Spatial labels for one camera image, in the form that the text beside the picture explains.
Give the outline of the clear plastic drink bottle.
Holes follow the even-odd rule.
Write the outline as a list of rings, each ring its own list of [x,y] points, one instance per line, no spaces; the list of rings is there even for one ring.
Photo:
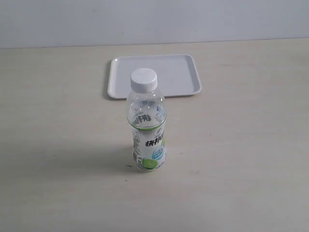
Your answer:
[[[131,91],[126,103],[126,118],[133,136],[133,159],[146,172],[158,170],[167,157],[165,97],[159,90]]]

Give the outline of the white bottle cap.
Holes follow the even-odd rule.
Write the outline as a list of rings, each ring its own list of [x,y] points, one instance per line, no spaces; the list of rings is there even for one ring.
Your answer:
[[[130,76],[131,89],[136,93],[150,93],[157,88],[157,74],[150,68],[136,69]]]

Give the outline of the white plastic tray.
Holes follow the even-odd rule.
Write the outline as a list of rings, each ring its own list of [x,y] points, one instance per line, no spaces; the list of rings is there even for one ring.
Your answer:
[[[126,56],[111,61],[107,93],[113,99],[126,99],[131,90],[130,76],[138,68],[154,70],[158,87],[166,97],[191,96],[202,84],[195,61],[186,54]]]

